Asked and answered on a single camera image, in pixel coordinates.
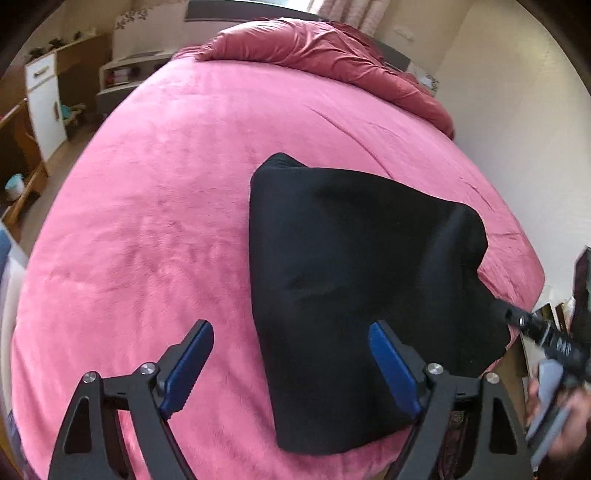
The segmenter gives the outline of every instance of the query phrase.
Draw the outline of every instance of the white wall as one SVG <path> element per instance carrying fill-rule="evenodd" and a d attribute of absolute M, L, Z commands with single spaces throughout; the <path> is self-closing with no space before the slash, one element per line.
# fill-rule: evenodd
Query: white wall
<path fill-rule="evenodd" d="M 474 0 L 391 0 L 375 37 L 435 74 Z M 413 33 L 408 40 L 394 31 Z"/>
<path fill-rule="evenodd" d="M 458 146 L 521 222 L 546 273 L 571 295 L 591 242 L 591 98 L 547 30 L 516 0 L 477 0 L 436 73 Z"/>

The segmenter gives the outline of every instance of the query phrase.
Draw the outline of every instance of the white panel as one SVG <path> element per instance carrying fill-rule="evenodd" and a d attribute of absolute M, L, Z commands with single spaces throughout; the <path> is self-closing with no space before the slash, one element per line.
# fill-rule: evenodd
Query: white panel
<path fill-rule="evenodd" d="M 591 241 L 591 97 L 550 33 L 515 0 L 478 0 L 437 72 L 456 143 L 505 199 L 570 297 Z"/>
<path fill-rule="evenodd" d="M 25 84 L 31 90 L 56 74 L 56 55 L 51 54 L 36 60 L 25 67 Z"/>
<path fill-rule="evenodd" d="M 52 77 L 29 92 L 29 115 L 39 144 L 41 158 L 49 160 L 53 152 L 66 141 L 66 129 L 61 118 L 57 77 Z"/>

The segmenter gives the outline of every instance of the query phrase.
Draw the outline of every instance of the pink bed sheet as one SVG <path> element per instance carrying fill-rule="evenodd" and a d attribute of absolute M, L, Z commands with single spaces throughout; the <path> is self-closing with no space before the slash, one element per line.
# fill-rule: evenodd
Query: pink bed sheet
<path fill-rule="evenodd" d="M 215 346 L 170 421 L 199 479 L 358 480 L 397 457 L 406 432 L 319 458 L 275 444 L 247 232 L 249 179 L 278 151 L 470 205 L 489 239 L 482 280 L 521 307 L 536 301 L 544 276 L 519 223 L 427 121 L 309 73 L 181 57 L 103 124 L 31 256 L 12 348 L 13 396 L 25 453 L 42 478 L 82 374 L 130 373 L 201 318 L 212 323 Z M 137 478 L 148 479 L 127 414 L 122 427 Z"/>

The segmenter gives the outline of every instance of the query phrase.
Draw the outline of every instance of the black fabric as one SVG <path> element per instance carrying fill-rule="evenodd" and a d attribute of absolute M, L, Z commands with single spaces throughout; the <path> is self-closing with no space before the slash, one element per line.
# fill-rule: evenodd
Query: black fabric
<path fill-rule="evenodd" d="M 409 424 L 368 347 L 386 320 L 452 374 L 505 352 L 476 275 L 478 214 L 382 177 L 307 168 L 286 154 L 251 180 L 252 312 L 280 448 L 344 452 Z"/>

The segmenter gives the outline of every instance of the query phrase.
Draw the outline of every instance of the bolt head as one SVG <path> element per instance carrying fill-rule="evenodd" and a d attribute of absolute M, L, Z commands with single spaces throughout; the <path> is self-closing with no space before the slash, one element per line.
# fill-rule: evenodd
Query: bolt head
<path fill-rule="evenodd" d="M 139 368 L 139 372 L 142 375 L 152 375 L 156 371 L 156 364 L 147 362 Z"/>
<path fill-rule="evenodd" d="M 428 364 L 427 365 L 427 371 L 431 374 L 431 375 L 441 375 L 443 373 L 443 367 L 439 364 Z"/>
<path fill-rule="evenodd" d="M 96 372 L 86 372 L 82 375 L 82 381 L 84 383 L 92 383 L 96 380 Z"/>
<path fill-rule="evenodd" d="M 497 375 L 494 372 L 488 372 L 486 374 L 486 381 L 488 383 L 492 383 L 494 385 L 494 384 L 497 384 L 498 382 L 500 382 L 501 378 L 499 377 L 499 375 Z"/>

